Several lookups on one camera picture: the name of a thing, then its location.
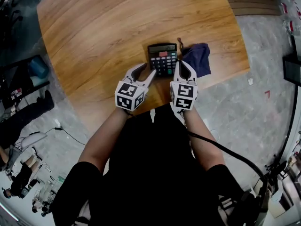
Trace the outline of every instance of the blue cloth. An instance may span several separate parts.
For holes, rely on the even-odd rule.
[[[209,66],[210,49],[208,44],[199,43],[194,44],[191,48],[183,48],[183,43],[180,38],[178,41],[181,43],[182,60],[196,71],[197,77],[199,78],[211,74]]]

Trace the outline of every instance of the wood grain surface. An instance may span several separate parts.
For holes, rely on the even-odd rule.
[[[198,80],[199,89],[249,70],[227,0],[43,0],[38,16],[55,72],[91,132],[114,110],[126,71],[147,62],[150,44],[208,43],[212,74]],[[169,82],[156,79],[137,113],[168,103]]]

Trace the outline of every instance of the black calculator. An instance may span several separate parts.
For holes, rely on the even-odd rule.
[[[178,61],[175,43],[157,43],[147,47],[150,69],[157,70],[157,77],[173,76]]]

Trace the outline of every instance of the cord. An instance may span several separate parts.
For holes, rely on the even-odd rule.
[[[230,149],[222,146],[221,144],[217,143],[216,141],[213,141],[213,140],[210,140],[206,137],[203,137],[203,136],[200,136],[196,133],[193,133],[191,131],[187,131],[188,135],[192,136],[192,137],[195,137],[195,138],[198,138],[198,139],[201,139],[201,140],[204,140],[206,142],[209,142],[211,144],[213,144],[214,146],[216,146],[217,148],[221,149],[222,151],[226,152],[227,154],[235,157],[236,159],[240,160],[240,161],[243,161],[245,164],[247,164],[250,168],[252,168],[260,177],[261,181],[262,181],[262,188],[260,189],[260,192],[259,192],[259,196],[261,197],[261,200],[260,200],[260,203],[259,203],[259,208],[261,209],[262,207],[262,204],[263,204],[263,201],[264,201],[264,198],[265,198],[265,193],[268,189],[268,180],[267,178],[264,176],[263,172],[253,163],[251,162],[250,160],[248,160],[247,158],[231,151]]]
[[[46,131],[45,134],[47,134],[49,131],[55,129],[55,127],[51,128],[50,130]]]
[[[63,128],[60,128],[60,127],[53,127],[53,128],[51,128],[50,130],[48,130],[48,131],[45,132],[45,133],[48,133],[49,131],[51,131],[51,130],[53,130],[53,129],[55,129],[55,130],[63,130],[63,131],[64,131],[65,133],[67,133],[70,137],[72,137],[73,140],[77,141],[78,143],[80,143],[80,144],[82,144],[82,145],[86,145],[86,144],[81,143],[80,141],[78,141],[76,138],[74,138],[73,136],[71,136],[67,131],[65,131]]]
[[[28,101],[27,101],[27,99],[26,99],[25,97],[24,97],[24,100],[26,101],[27,105],[29,105],[29,104],[28,104]]]

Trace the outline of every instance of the forearm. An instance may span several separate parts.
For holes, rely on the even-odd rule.
[[[103,172],[117,138],[127,121],[128,115],[116,108],[88,141],[79,161],[88,161]]]
[[[189,131],[215,141],[195,108],[185,111],[184,119]],[[196,159],[205,170],[209,170],[214,165],[225,164],[222,151],[213,144],[195,137],[190,137],[190,141]]]
[[[8,155],[5,153],[5,151],[1,146],[0,146],[0,157],[4,161],[4,163],[8,162]]]

